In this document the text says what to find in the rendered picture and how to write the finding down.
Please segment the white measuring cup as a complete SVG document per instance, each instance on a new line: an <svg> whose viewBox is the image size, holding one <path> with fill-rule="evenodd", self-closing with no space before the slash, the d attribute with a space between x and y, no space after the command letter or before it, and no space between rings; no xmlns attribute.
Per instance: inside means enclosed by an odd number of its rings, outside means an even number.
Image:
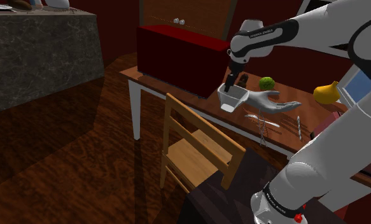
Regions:
<svg viewBox="0 0 371 224"><path fill-rule="evenodd" d="M217 89L220 100L220 108L228 113L232 113L238 106L246 102L249 97L249 90L233 85L225 91L225 84L222 83Z"/></svg>

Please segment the green round lettuce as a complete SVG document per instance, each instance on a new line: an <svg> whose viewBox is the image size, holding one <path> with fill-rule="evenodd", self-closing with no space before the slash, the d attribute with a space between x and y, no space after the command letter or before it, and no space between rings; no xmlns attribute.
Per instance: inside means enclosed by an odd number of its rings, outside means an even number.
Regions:
<svg viewBox="0 0 371 224"><path fill-rule="evenodd" d="M275 84L275 81L271 77L263 77L259 80L261 90L272 90Z"/></svg>

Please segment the white mannequin hand figure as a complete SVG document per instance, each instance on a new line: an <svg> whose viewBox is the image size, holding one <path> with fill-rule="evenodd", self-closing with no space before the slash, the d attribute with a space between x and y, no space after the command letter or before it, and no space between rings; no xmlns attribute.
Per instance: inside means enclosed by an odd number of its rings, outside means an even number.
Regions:
<svg viewBox="0 0 371 224"><path fill-rule="evenodd" d="M259 109L261 112L269 114L287 112L302 105L302 103L298 101L278 103L273 102L269 99L270 95L279 94L280 92L275 90L266 90L260 92L249 91L249 96L246 100L246 104Z"/></svg>

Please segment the wooden table with white legs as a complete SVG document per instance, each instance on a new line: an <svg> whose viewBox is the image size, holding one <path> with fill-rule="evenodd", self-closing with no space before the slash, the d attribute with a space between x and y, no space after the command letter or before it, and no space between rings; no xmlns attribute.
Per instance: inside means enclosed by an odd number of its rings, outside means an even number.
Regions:
<svg viewBox="0 0 371 224"><path fill-rule="evenodd" d="M140 138L140 94L142 90L162 99L165 99L166 93L170 93L205 119L253 141L259 140L257 124L253 119L244 117L247 113L257 113L258 110L247 104L241 104L233 113L228 113L220 109L217 92L211 94L207 99L199 99L196 95L180 88L143 75L137 70L136 66L123 70L121 74L129 81L132 125L135 140ZM310 93L283 84L278 84L276 89L281 92L281 95L276 97L275 100L288 100L290 97L294 97L296 101L302 103L297 109L286 113L265 115L267 121L280 125L280 127L274 127L272 125L267 127L267 135L265 136L267 147L288 157L295 154L310 140L310 133L313 129L332 112L345 112L347 110L345 105L337 102L329 105L319 104L313 99ZM301 141L298 137L297 116L300 117Z"/></svg>

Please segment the dark red box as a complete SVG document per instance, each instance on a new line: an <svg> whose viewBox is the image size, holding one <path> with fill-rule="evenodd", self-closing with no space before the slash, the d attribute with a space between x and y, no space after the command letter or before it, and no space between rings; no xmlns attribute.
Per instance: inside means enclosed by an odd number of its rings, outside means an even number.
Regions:
<svg viewBox="0 0 371 224"><path fill-rule="evenodd" d="M223 83L229 43L169 25L136 29L137 69L207 99Z"/></svg>

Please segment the brown wooden cabinet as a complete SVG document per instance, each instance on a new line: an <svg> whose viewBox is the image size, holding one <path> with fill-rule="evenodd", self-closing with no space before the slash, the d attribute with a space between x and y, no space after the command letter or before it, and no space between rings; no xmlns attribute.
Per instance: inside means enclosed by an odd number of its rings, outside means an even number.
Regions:
<svg viewBox="0 0 371 224"><path fill-rule="evenodd" d="M237 0L139 0L141 25L171 25L225 40Z"/></svg>

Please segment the yellow pear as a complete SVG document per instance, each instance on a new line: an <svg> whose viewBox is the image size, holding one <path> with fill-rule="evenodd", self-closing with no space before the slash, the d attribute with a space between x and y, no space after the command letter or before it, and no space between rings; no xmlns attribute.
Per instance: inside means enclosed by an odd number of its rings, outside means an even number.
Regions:
<svg viewBox="0 0 371 224"><path fill-rule="evenodd" d="M313 91L313 97L320 104L332 104L340 99L340 94L337 90L339 83L334 81L330 85L316 87Z"/></svg>

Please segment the light wooden chair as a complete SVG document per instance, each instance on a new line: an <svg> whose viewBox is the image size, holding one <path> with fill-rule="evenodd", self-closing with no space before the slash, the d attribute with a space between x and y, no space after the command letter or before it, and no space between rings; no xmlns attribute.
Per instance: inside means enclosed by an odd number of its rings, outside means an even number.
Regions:
<svg viewBox="0 0 371 224"><path fill-rule="evenodd" d="M177 98L165 95L160 187L170 174L189 193L216 171L229 189L246 149Z"/></svg>

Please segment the small red block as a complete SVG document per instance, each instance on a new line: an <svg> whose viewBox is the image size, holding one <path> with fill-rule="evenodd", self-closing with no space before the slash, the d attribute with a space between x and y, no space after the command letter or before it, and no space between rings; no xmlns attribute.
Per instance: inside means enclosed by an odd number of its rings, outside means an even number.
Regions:
<svg viewBox="0 0 371 224"><path fill-rule="evenodd" d="M344 114L343 111L332 112L328 117L326 117L311 133L310 139L313 140L322 131L324 131L331 123L338 120Z"/></svg>

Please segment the white-framed blue screen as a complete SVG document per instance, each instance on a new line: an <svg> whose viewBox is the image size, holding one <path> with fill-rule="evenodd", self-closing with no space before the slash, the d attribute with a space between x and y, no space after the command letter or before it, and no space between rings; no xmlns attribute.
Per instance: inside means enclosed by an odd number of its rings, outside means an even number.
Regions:
<svg viewBox="0 0 371 224"><path fill-rule="evenodd" d="M356 65L352 65L337 85L340 99L337 101L351 108L371 92L371 80Z"/></svg>

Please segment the dark robot stand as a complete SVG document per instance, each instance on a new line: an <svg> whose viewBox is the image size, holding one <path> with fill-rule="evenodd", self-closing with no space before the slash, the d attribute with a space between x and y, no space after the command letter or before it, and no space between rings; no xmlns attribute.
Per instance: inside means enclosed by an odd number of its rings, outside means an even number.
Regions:
<svg viewBox="0 0 371 224"><path fill-rule="evenodd" d="M228 190L221 187L223 174L215 172L186 195L176 224L256 224L251 198L271 181L278 170L248 148ZM302 222L284 217L263 224L347 224L336 214L311 199L306 203Z"/></svg>

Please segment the grey marble counter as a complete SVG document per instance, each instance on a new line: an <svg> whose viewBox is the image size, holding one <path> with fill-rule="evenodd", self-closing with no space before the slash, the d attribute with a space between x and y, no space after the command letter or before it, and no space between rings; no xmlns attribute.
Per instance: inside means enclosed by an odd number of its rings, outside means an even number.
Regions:
<svg viewBox="0 0 371 224"><path fill-rule="evenodd" d="M0 111L103 75L95 14L49 6L0 13Z"/></svg>

